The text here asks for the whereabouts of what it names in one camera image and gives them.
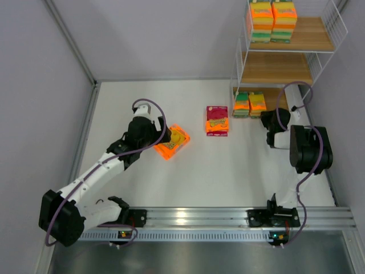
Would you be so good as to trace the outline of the green sponge orange pack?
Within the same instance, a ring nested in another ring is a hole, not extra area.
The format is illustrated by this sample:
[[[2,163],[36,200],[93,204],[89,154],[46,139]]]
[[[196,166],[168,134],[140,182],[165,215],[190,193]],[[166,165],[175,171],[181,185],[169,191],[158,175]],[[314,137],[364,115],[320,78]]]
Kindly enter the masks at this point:
[[[247,118],[250,112],[248,93],[235,91],[233,95],[232,116],[234,118]]]

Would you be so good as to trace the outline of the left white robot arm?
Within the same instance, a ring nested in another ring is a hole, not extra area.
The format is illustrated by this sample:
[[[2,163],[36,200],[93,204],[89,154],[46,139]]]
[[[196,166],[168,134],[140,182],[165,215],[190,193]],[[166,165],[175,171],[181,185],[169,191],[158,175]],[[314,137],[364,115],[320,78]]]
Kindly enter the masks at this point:
[[[69,247],[83,232],[98,226],[134,229],[129,219],[129,204],[123,199],[110,196],[93,202],[92,198],[137,161],[144,150],[170,141],[171,132],[165,116],[160,116],[158,121],[160,130],[150,118],[135,116],[127,132],[113,142],[88,171],[59,191],[49,190],[43,195],[39,227],[46,231],[46,246],[53,245],[50,242],[53,237],[56,242]]]

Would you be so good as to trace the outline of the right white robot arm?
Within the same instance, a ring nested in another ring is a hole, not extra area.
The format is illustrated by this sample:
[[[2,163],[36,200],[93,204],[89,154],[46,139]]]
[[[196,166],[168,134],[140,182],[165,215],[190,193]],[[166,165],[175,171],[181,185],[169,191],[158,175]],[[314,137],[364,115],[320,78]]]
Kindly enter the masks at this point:
[[[279,191],[273,196],[283,207],[296,207],[298,198],[311,176],[319,175],[333,163],[333,152],[327,129],[322,126],[290,124],[288,110],[278,108],[261,113],[261,122],[267,129],[266,142],[270,148],[289,151],[291,165]]]

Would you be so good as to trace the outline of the Scrub Daddy orange box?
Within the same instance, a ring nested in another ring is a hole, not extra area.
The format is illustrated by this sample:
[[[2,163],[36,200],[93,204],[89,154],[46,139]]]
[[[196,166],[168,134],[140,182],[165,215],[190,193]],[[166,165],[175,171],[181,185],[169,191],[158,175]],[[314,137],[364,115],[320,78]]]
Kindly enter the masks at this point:
[[[173,124],[169,129],[171,131],[171,140],[167,143],[160,143],[153,147],[165,160],[172,158],[190,141],[188,133],[177,124]]]

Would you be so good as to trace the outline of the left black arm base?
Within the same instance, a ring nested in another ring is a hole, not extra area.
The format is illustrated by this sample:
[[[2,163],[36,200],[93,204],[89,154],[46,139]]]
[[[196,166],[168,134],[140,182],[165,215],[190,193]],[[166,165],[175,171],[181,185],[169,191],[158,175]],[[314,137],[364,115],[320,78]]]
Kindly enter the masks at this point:
[[[126,224],[135,228],[143,228],[147,222],[146,209],[130,209],[126,219]]]

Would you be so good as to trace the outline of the yellow sponge pack green box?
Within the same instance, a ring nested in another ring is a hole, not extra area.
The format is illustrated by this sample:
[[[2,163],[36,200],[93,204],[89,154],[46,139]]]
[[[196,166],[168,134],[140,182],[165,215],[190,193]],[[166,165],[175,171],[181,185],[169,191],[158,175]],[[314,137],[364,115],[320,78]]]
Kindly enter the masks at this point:
[[[270,1],[249,1],[246,25],[251,43],[269,43],[274,17]]]

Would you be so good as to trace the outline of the Sponge Daddy yellow sponge box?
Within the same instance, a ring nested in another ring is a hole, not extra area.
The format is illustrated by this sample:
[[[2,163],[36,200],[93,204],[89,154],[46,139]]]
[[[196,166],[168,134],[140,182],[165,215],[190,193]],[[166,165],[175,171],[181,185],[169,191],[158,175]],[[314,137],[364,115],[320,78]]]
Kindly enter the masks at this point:
[[[266,101],[262,92],[250,92],[249,98],[249,116],[251,118],[260,118],[261,113],[267,111]]]

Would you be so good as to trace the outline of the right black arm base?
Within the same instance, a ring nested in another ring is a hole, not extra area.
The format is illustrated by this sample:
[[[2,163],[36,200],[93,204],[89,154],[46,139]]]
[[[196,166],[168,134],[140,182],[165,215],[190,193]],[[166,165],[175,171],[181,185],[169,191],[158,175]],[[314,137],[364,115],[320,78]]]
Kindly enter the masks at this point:
[[[247,211],[249,227],[300,227],[301,223],[297,209],[284,208],[277,204],[276,194],[273,194],[264,209],[250,209]]]

